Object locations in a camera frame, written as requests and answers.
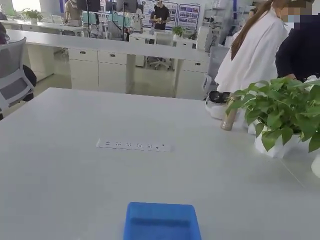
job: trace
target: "white machine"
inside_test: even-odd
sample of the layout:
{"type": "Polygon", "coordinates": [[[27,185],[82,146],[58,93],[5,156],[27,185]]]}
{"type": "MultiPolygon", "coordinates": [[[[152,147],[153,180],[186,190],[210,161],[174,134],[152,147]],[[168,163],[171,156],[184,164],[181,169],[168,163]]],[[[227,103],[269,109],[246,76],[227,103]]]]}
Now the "white machine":
{"type": "Polygon", "coordinates": [[[221,16],[211,17],[209,27],[199,28],[196,49],[209,53],[212,46],[219,45],[223,20],[221,16]]]}

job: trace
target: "tiled floor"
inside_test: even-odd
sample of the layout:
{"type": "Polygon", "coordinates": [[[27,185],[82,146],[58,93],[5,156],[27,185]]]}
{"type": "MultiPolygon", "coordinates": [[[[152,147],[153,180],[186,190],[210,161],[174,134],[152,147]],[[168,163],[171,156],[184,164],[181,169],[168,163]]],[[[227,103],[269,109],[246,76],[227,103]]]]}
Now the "tiled floor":
{"type": "MultiPolygon", "coordinates": [[[[174,94],[172,79],[174,72],[172,70],[154,70],[145,67],[143,70],[137,67],[135,71],[136,82],[133,85],[131,94],[147,95],[157,97],[172,97],[174,94]]],[[[61,53],[55,54],[55,74],[39,81],[35,87],[34,95],[38,96],[48,88],[71,89],[71,77],[69,58],[61,53]]],[[[6,117],[15,110],[23,106],[21,102],[3,112],[6,117]]]]}

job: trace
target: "gold bottle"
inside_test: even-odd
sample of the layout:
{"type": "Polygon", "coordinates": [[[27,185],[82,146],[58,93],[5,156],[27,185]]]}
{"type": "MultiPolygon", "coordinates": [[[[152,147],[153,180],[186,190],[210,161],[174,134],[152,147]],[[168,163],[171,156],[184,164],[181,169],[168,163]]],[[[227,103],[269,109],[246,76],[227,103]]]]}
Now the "gold bottle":
{"type": "MultiPolygon", "coordinates": [[[[227,109],[232,103],[234,103],[235,101],[237,101],[239,99],[240,99],[240,97],[231,95],[228,100],[227,109]]],[[[220,126],[223,130],[226,130],[226,131],[232,130],[232,127],[234,126],[234,123],[236,120],[237,112],[238,112],[238,109],[236,108],[236,109],[231,109],[231,111],[229,112],[228,115],[225,114],[224,119],[223,119],[221,126],[220,126]]]]}

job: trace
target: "bulletin board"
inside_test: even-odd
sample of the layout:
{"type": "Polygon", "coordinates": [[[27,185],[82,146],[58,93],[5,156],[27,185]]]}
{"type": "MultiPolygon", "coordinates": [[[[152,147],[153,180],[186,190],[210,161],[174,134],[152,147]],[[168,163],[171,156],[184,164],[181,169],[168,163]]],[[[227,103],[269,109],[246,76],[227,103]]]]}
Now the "bulletin board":
{"type": "MultiPolygon", "coordinates": [[[[152,22],[150,21],[150,15],[155,10],[155,0],[140,0],[139,4],[142,4],[143,7],[143,20],[142,24],[144,27],[151,27],[152,22]]],[[[177,25],[178,18],[178,4],[175,2],[163,1],[163,4],[169,9],[170,13],[170,22],[165,25],[166,29],[172,29],[177,25]]]]}
{"type": "Polygon", "coordinates": [[[200,14],[199,5],[180,4],[177,25],[196,31],[200,14]]]}

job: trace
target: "power outlet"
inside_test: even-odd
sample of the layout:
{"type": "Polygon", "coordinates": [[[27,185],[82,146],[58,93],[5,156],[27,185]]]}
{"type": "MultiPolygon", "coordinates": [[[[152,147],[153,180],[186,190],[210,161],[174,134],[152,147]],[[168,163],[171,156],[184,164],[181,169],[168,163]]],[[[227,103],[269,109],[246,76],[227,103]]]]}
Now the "power outlet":
{"type": "Polygon", "coordinates": [[[154,152],[171,152],[172,146],[164,143],[145,143],[141,141],[101,140],[96,144],[98,148],[140,150],[154,152]]]}

